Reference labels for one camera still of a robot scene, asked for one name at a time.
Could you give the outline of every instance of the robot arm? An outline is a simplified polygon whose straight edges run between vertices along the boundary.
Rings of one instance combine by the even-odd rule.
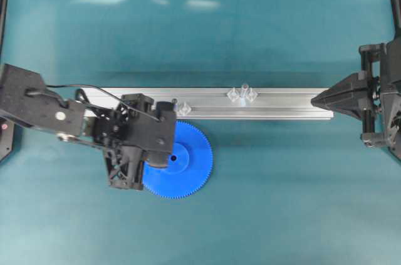
[[[75,100],[64,100],[49,87],[60,86],[46,86],[35,72],[3,65],[0,117],[55,133],[64,142],[102,150],[112,187],[142,190],[145,161],[153,167],[167,167],[175,133],[173,103],[154,105],[151,98],[133,94],[121,99],[114,96],[120,103],[108,109],[92,105],[81,89]],[[95,117],[85,117],[87,110]]]
[[[395,37],[387,44],[361,46],[361,71],[311,100],[312,105],[362,121],[361,139],[367,147],[388,147],[401,160],[401,0],[391,0]],[[379,63],[380,75],[372,65]],[[379,119],[382,130],[376,132]]]

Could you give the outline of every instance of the gear teeth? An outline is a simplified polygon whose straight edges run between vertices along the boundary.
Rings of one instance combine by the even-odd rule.
[[[149,190],[149,192],[151,192],[151,193],[153,193],[153,194],[155,194],[155,195],[157,195],[159,197],[163,197],[163,198],[167,198],[167,199],[181,199],[181,198],[185,198],[187,196],[190,196],[190,195],[194,194],[195,192],[200,190],[205,185],[205,183],[209,180],[209,177],[211,176],[212,169],[213,169],[214,158],[213,158],[212,146],[211,146],[209,140],[207,139],[207,137],[205,136],[205,134],[201,130],[199,130],[197,127],[193,126],[192,124],[187,123],[187,122],[183,122],[183,121],[177,121],[177,128],[179,127],[180,124],[190,126],[194,130],[196,130],[196,132],[200,136],[202,136],[202,138],[205,141],[204,143],[207,144],[207,146],[210,148],[210,159],[209,160],[205,160],[205,163],[206,164],[210,164],[210,166],[208,166],[209,168],[208,168],[208,171],[206,172],[206,177],[204,178],[204,180],[196,188],[191,189],[190,191],[188,191],[187,193],[184,193],[182,195],[171,195],[171,196],[163,195],[163,193],[158,193],[157,191],[154,191],[146,183],[144,183],[145,187]]]

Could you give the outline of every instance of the plastic part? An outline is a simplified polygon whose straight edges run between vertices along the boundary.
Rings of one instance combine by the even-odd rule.
[[[169,166],[158,169],[145,163],[143,184],[156,195],[183,198],[206,183],[212,167],[213,153],[205,135],[191,124],[177,122]]]

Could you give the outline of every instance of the wire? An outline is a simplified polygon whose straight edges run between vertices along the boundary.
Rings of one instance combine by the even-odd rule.
[[[28,90],[26,92],[26,94],[28,96],[47,96],[47,97],[51,97],[51,98],[55,98],[58,103],[60,104],[61,107],[63,108],[67,108],[68,107],[68,102],[64,101],[63,97],[61,97],[59,94],[53,92],[53,91],[49,91],[49,90]]]
[[[125,103],[122,99],[119,99],[119,97],[111,94],[108,91],[105,91],[103,88],[100,88],[99,86],[95,86],[95,85],[46,85],[48,88],[94,88],[98,91],[101,91],[102,93],[116,99],[117,101],[119,101],[122,105],[124,105],[125,107],[127,107],[130,110],[133,110],[135,112],[141,113],[142,115],[148,116],[149,118],[154,119],[155,121],[160,121],[159,118],[147,113],[147,112],[143,112],[141,110],[138,110],[134,107],[131,107],[129,104]]]
[[[95,115],[96,117],[101,117],[101,112],[102,111],[109,111],[109,108],[105,107],[99,107],[98,105],[94,105],[90,103],[88,96],[86,93],[82,90],[82,88],[78,88],[75,91],[75,100],[81,102],[82,104],[85,104],[86,107],[88,107]]]

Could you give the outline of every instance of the aluminum rail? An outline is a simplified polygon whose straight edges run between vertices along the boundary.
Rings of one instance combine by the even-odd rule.
[[[142,93],[158,101],[176,102],[178,119],[191,120],[329,120],[333,112],[310,100],[325,88],[103,88],[115,96]],[[113,108],[118,102],[84,88],[90,102]]]

